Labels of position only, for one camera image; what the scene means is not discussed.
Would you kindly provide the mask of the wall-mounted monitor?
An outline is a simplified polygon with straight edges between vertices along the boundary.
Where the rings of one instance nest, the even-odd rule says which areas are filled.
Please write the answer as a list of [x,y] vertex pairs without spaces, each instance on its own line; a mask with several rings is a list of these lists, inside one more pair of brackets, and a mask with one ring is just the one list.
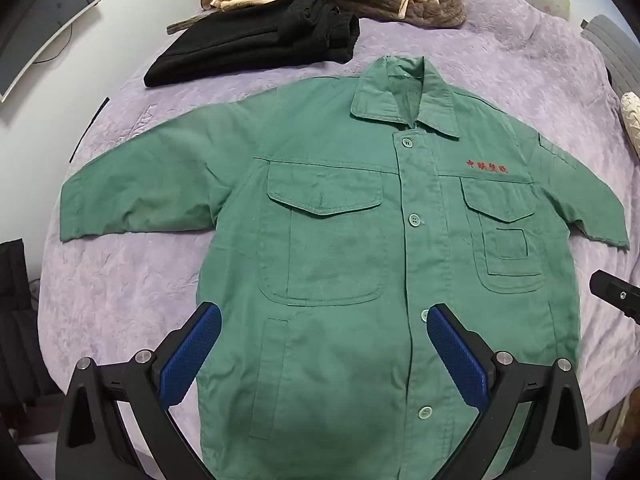
[[1,0],[1,97],[42,51],[101,0]]

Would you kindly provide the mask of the purple embossed bed blanket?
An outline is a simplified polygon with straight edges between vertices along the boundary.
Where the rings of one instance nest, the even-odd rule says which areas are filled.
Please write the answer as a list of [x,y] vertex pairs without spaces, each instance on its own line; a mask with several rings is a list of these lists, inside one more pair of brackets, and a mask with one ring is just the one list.
[[[469,17],[453,30],[363,21],[347,64],[245,72],[148,89],[131,78],[104,108],[68,178],[97,157],[198,108],[238,102],[317,77],[362,74],[384,56],[426,58],[448,84],[469,91],[570,154],[603,181],[624,208],[628,248],[570,229],[579,301],[578,356],[586,410],[596,419],[638,382],[634,326],[593,298],[599,268],[639,276],[639,168],[620,123],[617,96],[600,51],[559,18],[522,0],[464,0]],[[66,385],[75,362],[129,358],[180,325],[199,301],[198,279],[213,230],[60,237],[60,202],[44,251],[40,341],[54,380]],[[198,383],[175,411],[201,449]]]

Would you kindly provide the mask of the black folded garment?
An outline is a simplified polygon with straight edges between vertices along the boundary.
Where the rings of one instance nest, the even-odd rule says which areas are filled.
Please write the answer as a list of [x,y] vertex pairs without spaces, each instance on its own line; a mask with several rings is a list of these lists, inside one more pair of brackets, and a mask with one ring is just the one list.
[[247,70],[345,64],[359,35],[357,15],[330,0],[277,0],[216,12],[177,38],[143,82],[156,88]]

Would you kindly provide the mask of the brown fuzzy garment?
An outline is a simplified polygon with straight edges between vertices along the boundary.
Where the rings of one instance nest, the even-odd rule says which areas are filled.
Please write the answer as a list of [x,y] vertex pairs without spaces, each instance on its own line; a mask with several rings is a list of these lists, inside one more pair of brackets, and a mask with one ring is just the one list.
[[[186,20],[167,26],[169,35],[186,30],[203,18],[226,18],[242,11],[275,9],[279,4],[285,6],[300,0],[277,0],[260,6],[243,6],[230,11],[206,9],[201,0],[201,11]],[[338,7],[338,10],[354,14],[357,18],[370,18],[378,22],[403,22],[424,29],[457,28],[466,20],[466,11],[462,0],[440,0],[439,3],[411,1],[403,16],[397,14],[400,0],[323,0]]]

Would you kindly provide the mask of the grey quilted cushion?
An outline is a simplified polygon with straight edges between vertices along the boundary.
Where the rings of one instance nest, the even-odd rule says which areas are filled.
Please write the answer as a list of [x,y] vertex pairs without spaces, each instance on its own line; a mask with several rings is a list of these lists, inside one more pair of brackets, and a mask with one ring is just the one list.
[[582,22],[582,36],[602,54],[614,92],[618,96],[639,94],[639,47],[602,14]]

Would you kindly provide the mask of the cream knitted pillow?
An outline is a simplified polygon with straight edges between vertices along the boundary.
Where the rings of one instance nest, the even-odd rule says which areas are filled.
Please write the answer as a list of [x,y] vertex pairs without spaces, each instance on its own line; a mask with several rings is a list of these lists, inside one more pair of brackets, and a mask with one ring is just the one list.
[[620,114],[629,142],[640,157],[640,98],[634,92],[626,92],[620,98]]

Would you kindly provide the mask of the green button-up shirt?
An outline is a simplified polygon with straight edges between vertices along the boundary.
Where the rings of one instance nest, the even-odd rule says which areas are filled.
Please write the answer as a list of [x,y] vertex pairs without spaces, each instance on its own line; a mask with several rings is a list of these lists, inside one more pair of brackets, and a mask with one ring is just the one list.
[[198,373],[221,479],[428,479],[471,425],[426,334],[446,304],[496,349],[578,356],[570,229],[629,247],[616,194],[426,58],[384,56],[192,110],[63,185],[60,237],[213,230]]

